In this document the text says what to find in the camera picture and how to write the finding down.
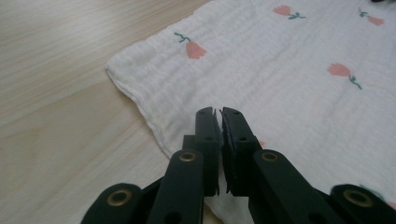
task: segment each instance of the muslin cloth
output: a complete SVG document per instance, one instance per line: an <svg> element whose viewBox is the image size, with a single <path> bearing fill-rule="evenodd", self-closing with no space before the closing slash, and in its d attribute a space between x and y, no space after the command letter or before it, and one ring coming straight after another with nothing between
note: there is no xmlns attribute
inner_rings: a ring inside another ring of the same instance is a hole
<svg viewBox="0 0 396 224"><path fill-rule="evenodd" d="M168 156L194 134L197 110L228 106L314 188L350 183L396 202L392 2L216 0L106 69ZM224 223L252 223L224 180L205 201Z"/></svg>

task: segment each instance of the metal screw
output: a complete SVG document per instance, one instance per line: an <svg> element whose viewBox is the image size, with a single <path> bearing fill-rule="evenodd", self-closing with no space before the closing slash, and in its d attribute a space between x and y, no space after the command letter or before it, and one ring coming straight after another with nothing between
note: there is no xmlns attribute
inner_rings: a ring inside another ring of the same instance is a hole
<svg viewBox="0 0 396 224"><path fill-rule="evenodd" d="M344 197L351 203L354 203L360 207L373 206L373 200L367 194L358 190L346 189L344 190Z"/></svg>
<svg viewBox="0 0 396 224"><path fill-rule="evenodd" d="M279 160L279 157L275 153L264 152L264 153L262 153L262 159L264 161L277 161L277 160Z"/></svg>
<svg viewBox="0 0 396 224"><path fill-rule="evenodd" d="M196 155L192 152L183 152L178 156L178 158L181 161L194 161L196 158Z"/></svg>
<svg viewBox="0 0 396 224"><path fill-rule="evenodd" d="M128 189L119 189L117 191L112 192L107 197L107 203L110 206L121 206L125 203L128 203L132 198L132 192Z"/></svg>

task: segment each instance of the tulip print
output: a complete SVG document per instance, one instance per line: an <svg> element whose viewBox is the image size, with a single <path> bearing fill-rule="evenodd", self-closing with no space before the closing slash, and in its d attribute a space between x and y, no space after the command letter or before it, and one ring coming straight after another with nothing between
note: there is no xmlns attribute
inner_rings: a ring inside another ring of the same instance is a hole
<svg viewBox="0 0 396 224"><path fill-rule="evenodd" d="M334 76L349 77L349 81L362 90L361 85L356 82L356 78L351 75L350 70L345 65L341 63L333 63L327 70Z"/></svg>
<svg viewBox="0 0 396 224"><path fill-rule="evenodd" d="M275 7L273 9L273 12L276 14L279 14L281 16L289 16L289 20L294 20L297 18L304 19L305 17L302 17L300 15L300 12L296 12L294 14L291 14L291 8L288 6L280 6L280 7Z"/></svg>
<svg viewBox="0 0 396 224"><path fill-rule="evenodd" d="M359 15L360 15L362 18L367 17L367 21L369 21L370 23L373 23L373 24L375 24L375 25L377 25L377 26L380 26L380 25L384 24L384 20L379 19L379 18L377 18L377 17L369 16L369 13L368 13L368 12L361 11L360 8L359 8Z"/></svg>
<svg viewBox="0 0 396 224"><path fill-rule="evenodd" d="M179 43L187 40L187 45L186 45L186 51L187 51L187 55L189 56L189 58L191 59L200 59L201 57L203 57L206 54L206 50L201 48L197 43L191 41L191 39L189 39L188 37L175 33L175 35L180 36L181 40L178 41Z"/></svg>

